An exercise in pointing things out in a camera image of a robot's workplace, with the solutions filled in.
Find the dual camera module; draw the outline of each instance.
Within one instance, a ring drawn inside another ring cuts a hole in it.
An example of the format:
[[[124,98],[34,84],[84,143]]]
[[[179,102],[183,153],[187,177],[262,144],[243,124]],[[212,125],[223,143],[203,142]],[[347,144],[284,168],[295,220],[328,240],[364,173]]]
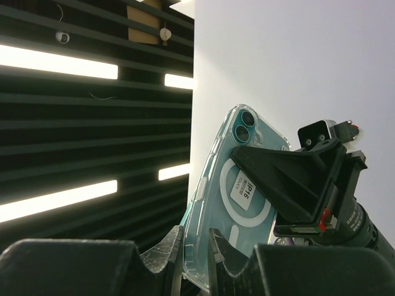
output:
[[[252,128],[255,125],[255,119],[248,111],[241,114],[242,125],[235,128],[235,135],[238,141],[245,143],[249,140],[249,131],[247,128]]]

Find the black cylinder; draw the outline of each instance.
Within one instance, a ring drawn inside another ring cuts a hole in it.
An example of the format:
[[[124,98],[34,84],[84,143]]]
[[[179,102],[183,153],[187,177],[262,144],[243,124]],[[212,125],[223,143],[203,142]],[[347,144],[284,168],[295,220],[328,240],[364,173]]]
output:
[[[365,247],[378,252],[395,271],[395,250],[377,227],[370,221],[368,213],[356,202],[345,220],[339,221],[339,231],[332,235],[318,237],[313,240],[317,245],[338,245],[345,247]]]

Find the white label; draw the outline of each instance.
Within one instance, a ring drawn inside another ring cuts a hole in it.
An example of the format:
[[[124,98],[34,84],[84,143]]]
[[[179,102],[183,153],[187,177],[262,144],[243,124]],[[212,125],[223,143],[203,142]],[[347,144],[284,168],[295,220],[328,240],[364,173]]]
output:
[[[256,186],[246,174],[240,170],[232,191],[230,192],[230,197],[246,211],[249,208],[252,196],[254,196],[255,189]]]

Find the phone side button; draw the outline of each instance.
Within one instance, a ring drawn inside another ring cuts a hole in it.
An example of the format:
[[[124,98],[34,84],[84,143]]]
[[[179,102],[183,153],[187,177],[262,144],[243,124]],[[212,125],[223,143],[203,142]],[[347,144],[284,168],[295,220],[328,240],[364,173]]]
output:
[[[196,189],[196,199],[201,200],[203,198],[204,188],[206,188],[207,177],[203,177],[200,179],[199,184]]]
[[[221,142],[222,137],[215,139],[214,145],[212,146],[211,154],[214,155],[218,152],[218,147]]]
[[[233,225],[232,228],[230,229],[229,244],[234,248],[236,248],[238,237],[239,237],[239,227]]]

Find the security camera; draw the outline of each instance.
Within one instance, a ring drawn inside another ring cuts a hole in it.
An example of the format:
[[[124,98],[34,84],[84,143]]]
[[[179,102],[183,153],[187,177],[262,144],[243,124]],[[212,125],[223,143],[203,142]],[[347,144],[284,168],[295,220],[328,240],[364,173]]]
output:
[[[70,35],[65,32],[56,32],[56,40],[62,44],[66,44],[70,41]]]
[[[162,28],[159,31],[159,36],[163,41],[167,41],[172,37],[172,32],[169,29]]]

